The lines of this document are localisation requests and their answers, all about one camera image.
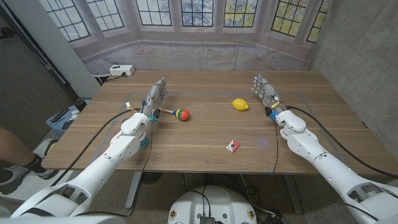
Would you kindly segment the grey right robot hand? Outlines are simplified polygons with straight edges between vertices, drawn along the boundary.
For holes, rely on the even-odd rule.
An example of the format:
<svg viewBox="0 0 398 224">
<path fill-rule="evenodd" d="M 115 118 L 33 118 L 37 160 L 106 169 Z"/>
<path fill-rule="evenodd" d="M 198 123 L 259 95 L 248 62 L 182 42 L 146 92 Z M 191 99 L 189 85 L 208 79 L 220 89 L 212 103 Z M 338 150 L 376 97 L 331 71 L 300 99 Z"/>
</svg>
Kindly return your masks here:
<svg viewBox="0 0 398 224">
<path fill-rule="evenodd" d="M 276 119 L 281 112 L 286 110 L 286 107 L 280 100 L 278 92 L 260 74 L 254 77 L 254 84 L 251 91 L 262 100 L 265 106 L 266 116 L 271 119 Z"/>
</svg>

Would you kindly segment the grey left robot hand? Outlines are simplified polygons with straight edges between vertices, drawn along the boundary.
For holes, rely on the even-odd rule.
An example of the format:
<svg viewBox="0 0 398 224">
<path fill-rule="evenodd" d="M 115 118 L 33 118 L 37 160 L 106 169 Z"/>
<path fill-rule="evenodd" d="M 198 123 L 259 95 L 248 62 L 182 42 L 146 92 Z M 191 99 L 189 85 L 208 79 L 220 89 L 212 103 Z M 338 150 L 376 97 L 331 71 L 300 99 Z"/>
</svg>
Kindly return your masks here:
<svg viewBox="0 0 398 224">
<path fill-rule="evenodd" d="M 169 89 L 167 88 L 166 77 L 162 77 L 150 89 L 142 106 L 141 113 L 151 118 L 156 110 L 162 106 L 162 102 L 167 96 Z"/>
</svg>

